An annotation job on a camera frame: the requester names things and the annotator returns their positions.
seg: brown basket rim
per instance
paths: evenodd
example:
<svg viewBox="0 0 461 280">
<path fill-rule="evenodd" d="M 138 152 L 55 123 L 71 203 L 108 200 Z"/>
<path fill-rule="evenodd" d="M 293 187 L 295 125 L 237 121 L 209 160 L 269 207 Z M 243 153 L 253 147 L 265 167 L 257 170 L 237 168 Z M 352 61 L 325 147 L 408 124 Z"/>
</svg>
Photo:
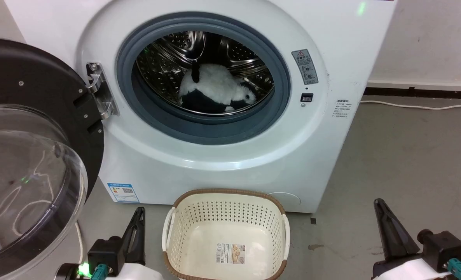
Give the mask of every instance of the brown basket rim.
<svg viewBox="0 0 461 280">
<path fill-rule="evenodd" d="M 175 275 L 177 278 L 186 279 L 186 280 L 218 280 L 218 279 L 201 278 L 201 277 L 197 277 L 197 276 L 186 275 L 186 274 L 182 274 L 182 273 L 176 271 L 173 268 L 172 264 L 170 264 L 170 261 L 168 260 L 168 253 L 167 252 L 163 252 L 163 259 L 165 260 L 165 266 L 167 266 L 168 271 L 170 271 L 170 273 Z M 285 259 L 282 260 L 281 266 L 279 266 L 278 271 L 276 273 L 274 273 L 274 275 L 272 275 L 271 277 L 269 277 L 267 279 L 264 279 L 264 280 L 276 280 L 276 279 L 278 279 L 279 276 L 284 272 L 284 269 L 286 269 L 286 264 L 287 264 L 287 261 Z"/>
<path fill-rule="evenodd" d="M 239 189 L 197 189 L 197 190 L 191 190 L 188 191 L 187 193 L 184 193 L 181 195 L 175 203 L 173 204 L 173 207 L 177 208 L 179 204 L 184 200 L 185 198 L 195 195 L 195 194 L 206 194 L 206 193 L 223 193 L 223 194 L 239 194 L 239 195 L 250 195 L 250 196 L 256 196 L 256 197 L 261 197 L 270 200 L 273 202 L 279 211 L 281 212 L 282 215 L 286 214 L 286 211 L 284 211 L 284 207 L 280 204 L 279 200 L 277 200 L 275 197 L 268 195 L 266 193 L 261 193 L 261 192 L 256 192 L 256 191 L 250 191 L 250 190 L 239 190 Z"/>
<path fill-rule="evenodd" d="M 177 200 L 173 204 L 173 207 L 177 208 L 177 206 L 179 206 L 179 204 L 182 202 L 182 200 L 184 200 L 185 198 L 187 198 L 187 197 L 189 197 L 191 195 L 206 194 L 206 193 L 239 194 L 239 195 L 250 195 L 250 196 L 256 196 L 256 197 L 265 198 L 265 199 L 268 199 L 271 202 L 273 202 L 277 206 L 277 208 L 279 209 L 279 211 L 281 212 L 282 215 L 286 214 L 286 211 L 284 211 L 284 207 L 282 207 L 279 200 L 277 200 L 275 197 L 273 197 L 271 195 L 267 195 L 266 193 L 260 193 L 260 192 L 249 191 L 249 190 L 239 190 L 239 189 L 218 189 L 218 188 L 214 188 L 214 189 L 197 189 L 197 190 L 188 191 L 187 193 L 184 193 L 179 198 L 177 198 Z M 168 253 L 167 252 L 163 252 L 163 257 L 164 257 L 164 260 L 165 260 L 165 266 L 167 266 L 168 271 L 170 271 L 170 273 L 172 273 L 173 275 L 175 275 L 178 278 L 186 279 L 186 280 L 216 280 L 216 279 L 201 278 L 201 277 L 182 274 L 182 273 L 178 272 L 176 269 L 174 269 L 174 267 L 170 263 L 170 260 L 168 259 Z M 281 266 L 279 267 L 278 271 L 274 275 L 272 275 L 271 277 L 269 277 L 267 279 L 264 279 L 264 280 L 276 280 L 277 278 L 279 278 L 279 276 L 284 272 L 284 269 L 286 268 L 286 264 L 287 264 L 287 261 L 285 259 L 282 260 Z"/>
</svg>

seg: open door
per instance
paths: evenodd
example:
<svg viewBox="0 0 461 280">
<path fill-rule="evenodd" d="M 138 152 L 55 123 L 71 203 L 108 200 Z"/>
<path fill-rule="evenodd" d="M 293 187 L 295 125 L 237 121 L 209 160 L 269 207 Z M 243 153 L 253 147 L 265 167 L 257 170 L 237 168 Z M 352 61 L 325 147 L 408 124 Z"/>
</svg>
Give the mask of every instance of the open door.
<svg viewBox="0 0 461 280">
<path fill-rule="evenodd" d="M 33 267 L 73 227 L 101 166 L 102 115 L 64 62 L 0 39 L 0 277 Z"/>
</svg>

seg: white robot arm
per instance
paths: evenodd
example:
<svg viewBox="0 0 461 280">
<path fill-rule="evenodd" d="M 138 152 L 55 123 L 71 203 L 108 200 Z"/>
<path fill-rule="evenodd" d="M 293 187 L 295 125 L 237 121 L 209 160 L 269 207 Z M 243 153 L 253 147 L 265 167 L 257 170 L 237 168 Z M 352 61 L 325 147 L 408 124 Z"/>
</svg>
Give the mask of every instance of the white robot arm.
<svg viewBox="0 0 461 280">
<path fill-rule="evenodd" d="M 383 199 L 374 201 L 384 261 L 376 262 L 373 280 L 461 280 L 461 241 L 448 231 L 424 229 L 417 241 L 422 253 Z"/>
<path fill-rule="evenodd" d="M 87 253 L 88 263 L 62 264 L 55 280 L 163 280 L 146 267 L 145 209 L 138 207 L 120 238 L 97 239 Z"/>
</svg>

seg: floor stain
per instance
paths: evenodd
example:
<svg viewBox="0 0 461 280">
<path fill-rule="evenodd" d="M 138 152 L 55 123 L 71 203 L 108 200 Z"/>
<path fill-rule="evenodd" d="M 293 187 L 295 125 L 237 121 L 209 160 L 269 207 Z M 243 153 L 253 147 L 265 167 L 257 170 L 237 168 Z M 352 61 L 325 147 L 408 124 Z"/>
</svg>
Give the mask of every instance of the floor stain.
<svg viewBox="0 0 461 280">
<path fill-rule="evenodd" d="M 315 250 L 317 248 L 320 248 L 320 247 L 323 247 L 323 245 L 320 245 L 320 244 L 312 244 L 312 245 L 309 245 L 308 246 L 308 250 Z"/>
<path fill-rule="evenodd" d="M 372 248 L 368 248 L 367 250 L 374 250 L 374 249 L 382 249 L 383 247 L 382 246 L 376 246 L 376 247 L 372 247 Z"/>
</svg>

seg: basket handle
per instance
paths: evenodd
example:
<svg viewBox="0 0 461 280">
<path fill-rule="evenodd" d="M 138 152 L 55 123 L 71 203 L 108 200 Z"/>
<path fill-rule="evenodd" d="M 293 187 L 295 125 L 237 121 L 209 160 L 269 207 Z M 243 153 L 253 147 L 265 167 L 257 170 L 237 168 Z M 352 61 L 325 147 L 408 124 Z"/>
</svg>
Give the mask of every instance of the basket handle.
<svg viewBox="0 0 461 280">
<path fill-rule="evenodd" d="M 174 211 L 175 207 L 172 207 L 172 209 L 168 211 L 167 217 L 165 218 L 165 223 L 163 224 L 163 232 L 161 234 L 161 248 L 164 252 L 167 251 L 168 242 L 170 241 L 170 236 L 172 235 L 172 226 L 175 217 Z"/>
<path fill-rule="evenodd" d="M 289 256 L 289 246 L 291 244 L 291 229 L 286 214 L 282 214 L 282 218 L 284 219 L 284 231 L 286 232 L 286 238 L 284 240 L 284 260 L 286 260 Z"/>
</svg>

